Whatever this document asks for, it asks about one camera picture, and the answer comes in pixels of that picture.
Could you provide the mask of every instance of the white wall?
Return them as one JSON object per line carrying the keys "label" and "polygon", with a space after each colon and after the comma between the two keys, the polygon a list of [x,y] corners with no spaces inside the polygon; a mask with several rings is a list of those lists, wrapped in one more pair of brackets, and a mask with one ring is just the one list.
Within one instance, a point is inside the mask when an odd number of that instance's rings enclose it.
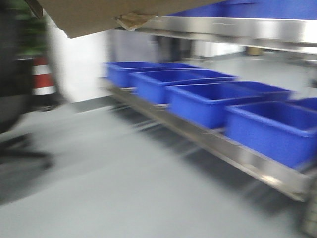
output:
{"label": "white wall", "polygon": [[69,39],[48,20],[49,55],[61,93],[71,102],[102,97],[99,88],[107,62],[106,33]]}
{"label": "white wall", "polygon": [[226,54],[243,52],[244,47],[229,43],[218,43],[208,41],[194,41],[193,55],[203,57],[221,56]]}

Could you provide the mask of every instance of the plastic bin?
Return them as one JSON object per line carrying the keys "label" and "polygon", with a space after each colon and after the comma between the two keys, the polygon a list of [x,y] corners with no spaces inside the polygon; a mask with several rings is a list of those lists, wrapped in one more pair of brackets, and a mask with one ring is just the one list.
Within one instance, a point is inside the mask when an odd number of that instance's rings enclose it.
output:
{"label": "plastic bin", "polygon": [[195,70],[167,70],[156,72],[133,73],[136,84],[135,93],[153,103],[164,104],[169,102],[166,86],[184,84],[217,83],[223,78],[206,78],[193,74]]}
{"label": "plastic bin", "polygon": [[228,107],[226,136],[296,168],[317,149],[317,113],[283,102]]}
{"label": "plastic bin", "polygon": [[206,78],[222,78],[223,79],[222,81],[231,81],[238,78],[238,76],[221,73],[221,72],[209,70],[209,69],[198,69],[193,71],[192,73],[206,77]]}
{"label": "plastic bin", "polygon": [[234,82],[225,82],[232,85],[236,85],[239,87],[244,87],[247,89],[251,89],[254,91],[259,92],[261,95],[264,96],[264,100],[266,101],[286,101],[291,96],[293,91],[275,87],[272,85],[259,83],[259,82],[252,82],[252,81],[234,81]]}
{"label": "plastic bin", "polygon": [[223,17],[224,4],[222,2],[197,7],[191,10],[174,13],[169,16],[191,16],[191,17]]}
{"label": "plastic bin", "polygon": [[160,63],[161,66],[166,67],[166,70],[184,70],[184,69],[200,69],[201,67],[186,63]]}
{"label": "plastic bin", "polygon": [[280,18],[317,20],[316,0],[280,0]]}
{"label": "plastic bin", "polygon": [[201,84],[168,87],[168,110],[206,128],[223,127],[228,105],[258,102],[254,91],[228,84]]}
{"label": "plastic bin", "polygon": [[157,63],[150,62],[110,62],[108,67],[108,79],[120,88],[129,88],[131,82],[130,73],[166,70]]}
{"label": "plastic bin", "polygon": [[317,111],[317,98],[303,98],[299,100],[291,100],[288,103],[300,106],[309,110]]}
{"label": "plastic bin", "polygon": [[225,2],[225,17],[257,18],[261,0],[228,0]]}

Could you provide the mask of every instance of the wall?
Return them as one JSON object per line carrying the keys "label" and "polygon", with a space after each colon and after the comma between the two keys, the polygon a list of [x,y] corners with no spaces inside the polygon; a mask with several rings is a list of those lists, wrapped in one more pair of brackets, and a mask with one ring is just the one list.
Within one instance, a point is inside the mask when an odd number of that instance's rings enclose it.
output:
{"label": "wall", "polygon": [[61,93],[71,102],[102,97],[99,88],[108,60],[106,33],[69,39],[48,19],[49,57]]}

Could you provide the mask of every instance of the black object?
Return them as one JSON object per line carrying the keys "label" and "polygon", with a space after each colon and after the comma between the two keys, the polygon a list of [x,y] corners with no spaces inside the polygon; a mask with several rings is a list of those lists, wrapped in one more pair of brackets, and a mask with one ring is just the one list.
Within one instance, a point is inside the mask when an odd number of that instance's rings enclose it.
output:
{"label": "black object", "polygon": [[[31,83],[21,84],[21,78],[29,77],[29,72],[17,60],[18,23],[13,10],[9,10],[7,2],[0,0],[0,133],[10,130],[21,118],[21,115],[30,110],[32,98]],[[2,156],[22,157],[23,159],[38,159],[44,161],[44,167],[52,164],[47,153],[31,152],[13,146],[21,143],[27,145],[29,135],[22,135],[7,141],[0,142],[0,158]]]}

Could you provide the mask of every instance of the stainless steel shelf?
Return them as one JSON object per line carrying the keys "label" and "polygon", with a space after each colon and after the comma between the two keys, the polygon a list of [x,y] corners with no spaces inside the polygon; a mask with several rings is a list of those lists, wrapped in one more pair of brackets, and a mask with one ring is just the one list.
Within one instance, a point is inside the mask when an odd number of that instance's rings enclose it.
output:
{"label": "stainless steel shelf", "polygon": [[113,97],[136,111],[164,124],[176,133],[197,143],[236,168],[277,189],[296,201],[305,201],[310,192],[314,173],[303,174],[262,154],[242,146],[215,130],[208,130],[189,123],[165,110],[152,105],[129,90],[115,86],[107,88]]}
{"label": "stainless steel shelf", "polygon": [[316,20],[157,17],[137,31],[159,36],[317,54],[316,29]]}

